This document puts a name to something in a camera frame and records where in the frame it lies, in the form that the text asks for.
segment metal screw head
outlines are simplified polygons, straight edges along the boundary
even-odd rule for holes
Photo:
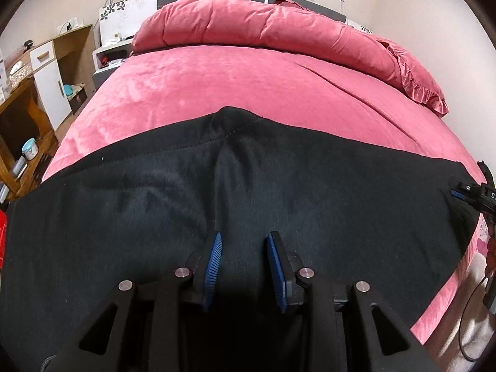
[[[130,290],[132,288],[132,282],[130,280],[124,280],[119,283],[120,290]]]
[[[175,272],[174,275],[179,278],[184,278],[188,277],[189,275],[189,269],[187,267],[179,267]]]
[[[359,281],[358,283],[355,284],[355,287],[360,292],[367,292],[370,289],[369,283],[365,281]]]
[[[308,267],[301,268],[298,272],[303,278],[312,278],[315,275],[314,270]]]

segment pink bedsheet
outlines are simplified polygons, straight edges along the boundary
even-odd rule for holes
[[[113,142],[227,105],[288,125],[460,161],[477,182],[484,181],[443,121],[384,81],[303,54],[206,45],[128,59],[76,119],[45,178]],[[412,327],[422,343],[450,305],[478,234],[479,228],[457,270]]]

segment red object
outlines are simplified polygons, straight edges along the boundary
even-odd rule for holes
[[[3,267],[3,254],[5,253],[5,239],[7,235],[7,215],[0,211],[0,269]]]

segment small box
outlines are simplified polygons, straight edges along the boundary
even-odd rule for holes
[[[70,97],[69,106],[73,114],[78,111],[78,109],[81,107],[86,99],[88,99],[88,96],[86,95],[84,87],[82,87],[79,92]]]

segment black cloth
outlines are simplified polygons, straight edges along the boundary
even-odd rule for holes
[[[263,243],[277,230],[305,266],[366,280],[412,326],[476,227],[452,177],[472,181],[459,162],[235,108],[133,136],[9,209],[0,342],[21,372],[38,371],[118,282],[158,280],[213,230],[223,236],[216,301],[243,299],[248,313],[270,296]]]

